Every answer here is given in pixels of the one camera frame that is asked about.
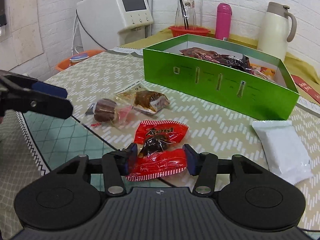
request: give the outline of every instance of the candy wrapper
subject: candy wrapper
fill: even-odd
[[[102,98],[90,105],[82,122],[91,127],[99,126],[102,123],[118,127],[131,120],[130,117],[134,116],[132,109],[132,104],[127,102]]]
[[[134,143],[143,144],[128,181],[154,179],[179,173],[187,167],[183,149],[174,149],[188,131],[188,126],[176,121],[150,121],[140,123]]]
[[[169,99],[162,93],[150,91],[140,81],[116,92],[117,98],[132,102],[133,107],[145,114],[156,114],[170,104]]]

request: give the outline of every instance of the white brick wall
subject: white brick wall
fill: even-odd
[[[231,5],[231,33],[257,39],[268,2],[289,5],[298,22],[297,34],[289,44],[289,52],[312,64],[320,75],[320,0],[204,0],[203,25],[215,28],[216,10],[220,2]],[[153,0],[154,25],[152,33],[174,24],[177,0]]]
[[[71,56],[76,3],[81,0],[37,0],[39,27],[44,54],[15,67],[16,73],[46,80],[57,71],[55,65]],[[79,34],[75,45],[81,44]]]

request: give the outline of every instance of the white thermos jug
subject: white thermos jug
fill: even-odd
[[[270,2],[264,16],[258,41],[258,50],[284,61],[288,43],[296,34],[297,20],[288,12],[289,6]]]

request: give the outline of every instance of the white packet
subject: white packet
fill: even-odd
[[[269,170],[292,185],[313,176],[310,157],[292,121],[254,121]]]

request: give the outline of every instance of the transparent plastic wrapper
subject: transparent plastic wrapper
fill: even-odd
[[[268,80],[272,83],[276,83],[270,76],[268,75],[265,75],[264,73],[260,72],[259,70],[257,69],[253,69],[252,70],[252,75],[256,76],[256,77],[260,77],[260,78],[263,78],[265,80]]]
[[[170,104],[169,99],[162,93],[150,91],[136,81],[125,89],[116,92],[117,98],[132,103],[136,110],[145,114],[156,114]]]
[[[134,143],[143,145],[128,181],[141,181],[179,173],[186,169],[183,149],[174,149],[188,131],[188,126],[176,121],[150,121],[140,123]]]
[[[82,123],[86,126],[99,126],[103,123],[115,127],[127,124],[134,118],[133,106],[129,102],[109,98],[99,99],[86,111]]]
[[[254,121],[269,170],[292,185],[313,176],[310,157],[291,121]]]

